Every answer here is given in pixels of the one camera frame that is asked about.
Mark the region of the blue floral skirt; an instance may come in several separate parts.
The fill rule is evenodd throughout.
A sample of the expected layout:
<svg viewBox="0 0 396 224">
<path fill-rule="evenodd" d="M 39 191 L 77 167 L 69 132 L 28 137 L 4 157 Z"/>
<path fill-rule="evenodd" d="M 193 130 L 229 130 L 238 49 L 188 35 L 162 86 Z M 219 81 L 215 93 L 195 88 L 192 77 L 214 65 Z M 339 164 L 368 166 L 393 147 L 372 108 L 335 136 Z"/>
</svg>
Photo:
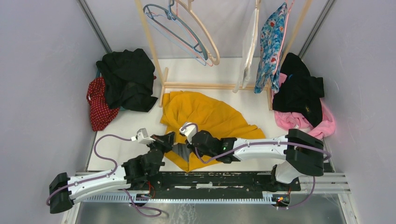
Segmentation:
<svg viewBox="0 0 396 224">
<path fill-rule="evenodd" d="M 273 12 L 264 23 L 260 32 L 260 61 L 256 74 L 254 93 L 261 93 L 269 82 L 272 91 L 279 91 L 279 73 L 273 75 L 276 67 L 277 54 L 283 36 L 285 2 Z"/>
</svg>

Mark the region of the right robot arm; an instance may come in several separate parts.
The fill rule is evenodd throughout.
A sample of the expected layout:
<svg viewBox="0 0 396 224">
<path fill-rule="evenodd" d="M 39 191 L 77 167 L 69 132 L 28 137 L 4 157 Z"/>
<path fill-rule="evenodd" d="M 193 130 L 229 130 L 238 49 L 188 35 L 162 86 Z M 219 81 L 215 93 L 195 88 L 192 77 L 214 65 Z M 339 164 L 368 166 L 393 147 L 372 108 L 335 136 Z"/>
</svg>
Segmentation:
<svg viewBox="0 0 396 224">
<path fill-rule="evenodd" d="M 284 189 L 301 175 L 323 176 L 324 162 L 331 157 L 324 150 L 323 141 L 298 129 L 290 129 L 287 135 L 270 139 L 218 139 L 195 127 L 182 128 L 180 133 L 202 163 L 219 161 L 229 164 L 259 158 L 282 160 L 271 172 L 269 183 L 275 190 Z"/>
</svg>

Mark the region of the white garment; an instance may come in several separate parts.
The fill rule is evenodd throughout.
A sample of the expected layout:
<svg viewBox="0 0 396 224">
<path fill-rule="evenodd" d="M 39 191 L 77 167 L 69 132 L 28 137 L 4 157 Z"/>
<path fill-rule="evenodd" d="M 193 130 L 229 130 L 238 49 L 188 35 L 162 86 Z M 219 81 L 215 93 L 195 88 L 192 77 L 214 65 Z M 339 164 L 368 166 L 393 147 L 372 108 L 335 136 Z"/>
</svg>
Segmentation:
<svg viewBox="0 0 396 224">
<path fill-rule="evenodd" d="M 250 81 L 250 78 L 251 78 L 250 70 L 248 70 L 248 72 L 245 71 L 245 65 L 247 62 L 248 54 L 249 54 L 248 49 L 247 49 L 247 44 L 246 44 L 246 42 L 248 41 L 248 38 L 246 37 L 248 26 L 246 28 L 246 32 L 245 32 L 245 35 L 244 35 L 244 38 L 242 41 L 242 60 L 240 63 L 240 74 L 238 76 L 237 82 L 233 89 L 233 93 L 237 93 L 240 88 L 245 89 Z"/>
</svg>

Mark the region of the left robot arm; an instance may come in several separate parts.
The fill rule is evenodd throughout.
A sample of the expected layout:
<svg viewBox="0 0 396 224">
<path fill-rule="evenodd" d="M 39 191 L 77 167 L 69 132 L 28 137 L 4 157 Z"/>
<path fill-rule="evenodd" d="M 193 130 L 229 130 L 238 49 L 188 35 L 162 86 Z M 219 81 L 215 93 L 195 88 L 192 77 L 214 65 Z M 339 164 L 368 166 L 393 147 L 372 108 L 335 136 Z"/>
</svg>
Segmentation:
<svg viewBox="0 0 396 224">
<path fill-rule="evenodd" d="M 94 154 L 114 164 L 110 170 L 83 176 L 68 176 L 66 172 L 58 174 L 49 185 L 49 197 L 46 205 L 51 214 L 62 213 L 70 210 L 75 204 L 101 193 L 121 189 L 143 189 L 149 177 L 159 173 L 164 166 L 165 153 L 172 150 L 175 142 L 175 132 L 166 135 L 147 134 L 146 129 L 140 129 L 135 136 L 123 138 L 114 134 L 100 137 L 114 137 L 123 141 L 137 141 L 146 145 L 149 151 L 146 154 L 119 165 L 116 160 L 101 156 L 97 152 L 98 141 L 94 143 Z"/>
</svg>

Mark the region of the yellow garment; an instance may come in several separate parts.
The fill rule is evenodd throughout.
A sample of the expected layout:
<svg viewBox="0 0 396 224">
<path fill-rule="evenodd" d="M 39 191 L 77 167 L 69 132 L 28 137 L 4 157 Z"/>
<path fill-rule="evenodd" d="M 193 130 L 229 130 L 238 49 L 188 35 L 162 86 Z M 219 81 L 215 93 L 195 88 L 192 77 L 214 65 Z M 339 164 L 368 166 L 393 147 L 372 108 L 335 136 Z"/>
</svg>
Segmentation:
<svg viewBox="0 0 396 224">
<path fill-rule="evenodd" d="M 264 139 L 266 136 L 256 125 L 250 125 L 242 114 L 223 101 L 199 92 L 172 91 L 163 96 L 163 115 L 160 122 L 166 133 L 175 132 L 175 142 L 185 143 L 179 129 L 186 123 L 198 125 L 215 138 L 236 137 Z"/>
</svg>

